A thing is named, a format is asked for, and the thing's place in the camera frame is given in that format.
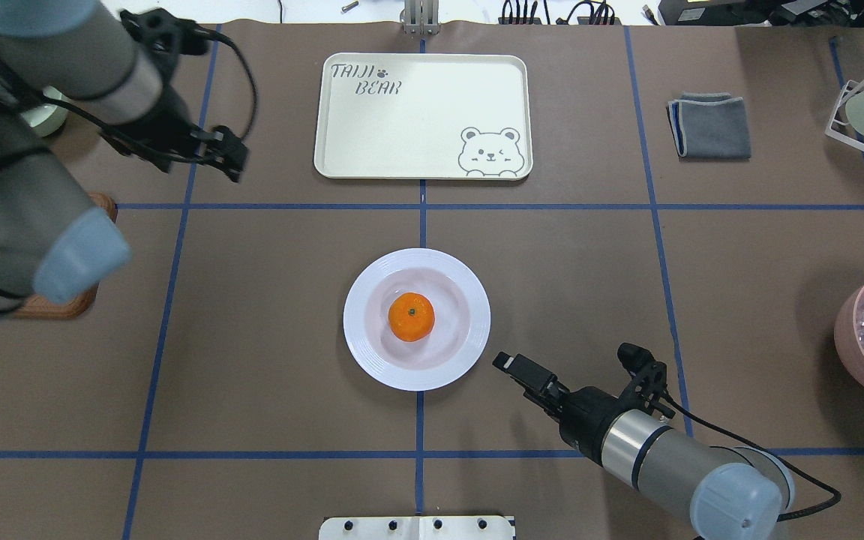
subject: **cable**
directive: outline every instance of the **cable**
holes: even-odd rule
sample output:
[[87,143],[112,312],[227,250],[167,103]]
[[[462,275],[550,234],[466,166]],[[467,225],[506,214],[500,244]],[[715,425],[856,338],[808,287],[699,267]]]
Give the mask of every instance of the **cable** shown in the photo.
[[652,13],[652,8],[648,4],[642,6],[642,17],[645,17],[654,26],[659,26],[659,21],[656,19],[656,15]]
[[569,24],[572,21],[572,15],[579,9],[579,6],[589,6],[589,24],[615,24],[615,10],[605,0],[596,2],[594,0],[582,0],[572,6],[566,18],[559,17],[556,19],[556,24]]
[[725,430],[723,427],[718,427],[718,426],[716,426],[716,424],[711,423],[711,421],[705,421],[705,420],[699,418],[698,416],[692,414],[691,412],[685,410],[685,408],[680,406],[678,403],[676,403],[676,401],[674,399],[672,399],[672,396],[669,395],[668,391],[666,391],[662,395],[662,397],[669,404],[671,404],[671,406],[673,408],[675,408],[675,410],[678,410],[679,413],[682,413],[686,417],[689,417],[696,424],[700,424],[702,426],[705,426],[706,428],[709,428],[710,430],[713,430],[713,431],[718,431],[718,433],[726,435],[726,437],[733,438],[736,441],[740,441],[740,443],[745,444],[748,447],[752,447],[755,450],[758,450],[759,452],[766,452],[766,454],[772,455],[773,457],[775,457],[775,459],[778,459],[778,461],[781,462],[782,465],[785,465],[786,467],[788,467],[788,469],[790,471],[792,471],[793,473],[795,473],[799,476],[802,476],[802,478],[806,479],[806,481],[811,482],[813,485],[817,486],[817,488],[820,488],[820,489],[825,490],[826,492],[829,492],[829,494],[831,495],[831,497],[829,499],[825,500],[825,502],[819,502],[818,505],[812,505],[812,506],[809,506],[807,508],[803,508],[802,510],[795,510],[793,512],[786,512],[784,514],[779,514],[779,516],[778,516],[779,522],[796,520],[799,518],[803,518],[805,516],[810,516],[812,514],[822,512],[822,510],[829,509],[831,506],[837,505],[837,503],[839,503],[839,500],[842,500],[842,494],[839,492],[839,490],[835,489],[833,486],[830,486],[827,483],[820,481],[820,479],[814,478],[814,476],[807,474],[807,472],[803,472],[802,469],[789,463],[784,458],[779,457],[779,455],[775,455],[771,451],[766,450],[764,447],[761,447],[761,445],[755,444],[751,440],[749,440],[749,439],[747,439],[741,435],[731,433],[731,431]]
[[229,47],[236,55],[236,58],[239,59],[239,64],[242,65],[242,69],[246,72],[246,77],[249,78],[249,86],[251,89],[251,94],[253,95],[253,103],[251,103],[251,111],[249,113],[249,123],[246,124],[246,129],[243,130],[241,140],[246,140],[246,137],[249,137],[251,133],[251,129],[253,129],[253,125],[255,124],[255,116],[258,113],[258,85],[255,83],[255,76],[253,76],[253,72],[249,68],[249,62],[246,61],[245,55],[242,54],[242,51],[239,49],[236,42],[232,41],[225,34],[220,34],[218,31],[207,30],[206,31],[212,36],[213,41],[218,41],[219,44],[226,45]]
[[[258,112],[258,88],[255,85],[255,79],[253,73],[251,73],[251,69],[249,68],[249,64],[246,62],[245,57],[242,55],[242,51],[239,50],[238,46],[230,40],[225,34],[220,34],[218,31],[209,30],[208,28],[198,28],[196,30],[203,35],[206,35],[210,41],[217,41],[219,44],[225,44],[229,46],[230,49],[235,53],[236,57],[242,64],[242,68],[244,72],[246,72],[247,78],[249,78],[249,85],[251,87],[251,94],[253,95],[253,103],[251,103],[251,112],[249,114],[249,122],[246,124],[242,132],[241,140],[245,141],[246,137],[249,137],[249,133],[251,133],[251,129],[253,129],[253,125],[255,122],[255,116],[257,116]],[[59,99],[52,99],[50,97],[43,96],[42,101],[44,103],[48,103],[49,105],[54,105],[56,107],[62,107],[62,109],[68,110],[70,113],[76,113],[78,116],[82,116],[83,119],[91,122],[98,126],[103,132],[107,132],[112,134],[114,137],[123,140],[125,143],[133,146],[136,149],[142,150],[142,152],[146,153],[148,156],[152,158],[158,158],[158,160],[166,160],[172,161],[177,164],[210,164],[215,158],[222,158],[227,153],[226,151],[216,150],[210,151],[208,154],[202,157],[185,157],[180,154],[169,153],[168,151],[159,151],[155,150],[151,146],[141,143],[138,140],[135,140],[133,137],[127,136],[126,133],[122,133],[117,127],[114,127],[110,124],[107,124],[102,119],[99,119],[94,114],[87,112],[87,110],[82,109],[82,107],[73,105],[72,103],[68,103],[66,101],[62,101]]]
[[569,21],[572,20],[572,14],[575,14],[575,11],[579,9],[579,6],[589,6],[589,21],[591,22],[591,18],[596,16],[596,6],[593,6],[593,2],[590,2],[590,0],[582,0],[582,2],[572,6],[572,9],[568,12],[566,18],[559,17],[556,20],[556,24],[569,24]]
[[[524,4],[521,4],[521,1],[515,0],[515,11],[513,13],[512,10],[512,0],[505,0],[502,3],[502,14],[499,15],[498,22],[499,24],[532,24],[532,21],[536,18],[536,11],[539,10],[539,0],[532,0],[532,10],[529,10],[529,0],[522,0]],[[542,3],[545,4],[545,22],[546,24],[551,24],[549,22],[549,4],[548,0],[542,0]]]

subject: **gray cloth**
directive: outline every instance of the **gray cloth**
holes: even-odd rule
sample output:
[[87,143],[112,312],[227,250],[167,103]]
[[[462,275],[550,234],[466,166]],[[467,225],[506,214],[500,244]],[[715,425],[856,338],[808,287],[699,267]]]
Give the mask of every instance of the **gray cloth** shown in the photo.
[[686,92],[669,102],[668,113],[679,156],[719,160],[748,160],[752,156],[742,98],[727,92]]

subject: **tray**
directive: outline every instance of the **tray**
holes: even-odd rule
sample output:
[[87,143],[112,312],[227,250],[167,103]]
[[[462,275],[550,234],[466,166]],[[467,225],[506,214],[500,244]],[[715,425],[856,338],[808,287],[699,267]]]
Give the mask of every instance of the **tray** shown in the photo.
[[329,178],[521,180],[532,170],[525,64],[337,52],[322,66],[315,167]]

